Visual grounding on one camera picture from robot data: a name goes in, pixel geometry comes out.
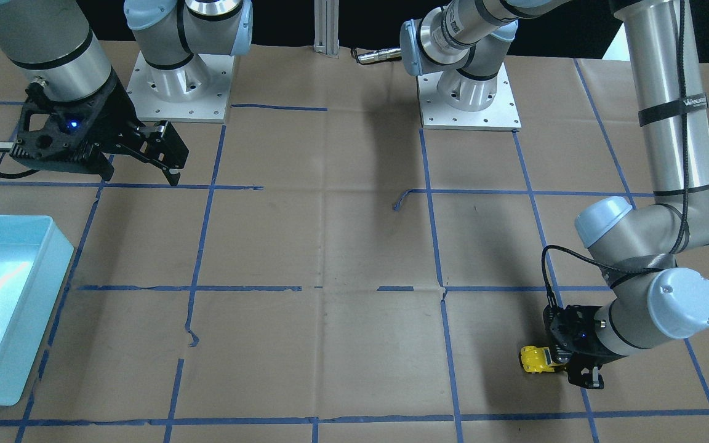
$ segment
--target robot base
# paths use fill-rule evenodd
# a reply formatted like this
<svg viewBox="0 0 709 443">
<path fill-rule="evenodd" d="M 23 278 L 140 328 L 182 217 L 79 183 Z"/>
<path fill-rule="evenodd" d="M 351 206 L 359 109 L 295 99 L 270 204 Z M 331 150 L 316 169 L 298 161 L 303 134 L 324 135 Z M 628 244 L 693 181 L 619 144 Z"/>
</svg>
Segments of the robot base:
<svg viewBox="0 0 709 443">
<path fill-rule="evenodd" d="M 457 110 L 439 97 L 436 84 L 442 73 L 417 78 L 417 95 L 425 129 L 467 129 L 475 131 L 513 131 L 521 128 L 521 119 L 510 89 L 505 65 L 497 74 L 498 89 L 494 102 L 478 112 Z"/>
<path fill-rule="evenodd" d="M 230 55 L 200 54 L 210 70 L 212 84 L 209 92 L 190 102 L 170 103 L 152 93 L 149 66 L 141 53 L 135 61 L 127 93 L 135 105 L 141 121 L 189 121 L 196 123 L 225 123 L 231 79 L 234 76 L 234 57 Z"/>
</svg>

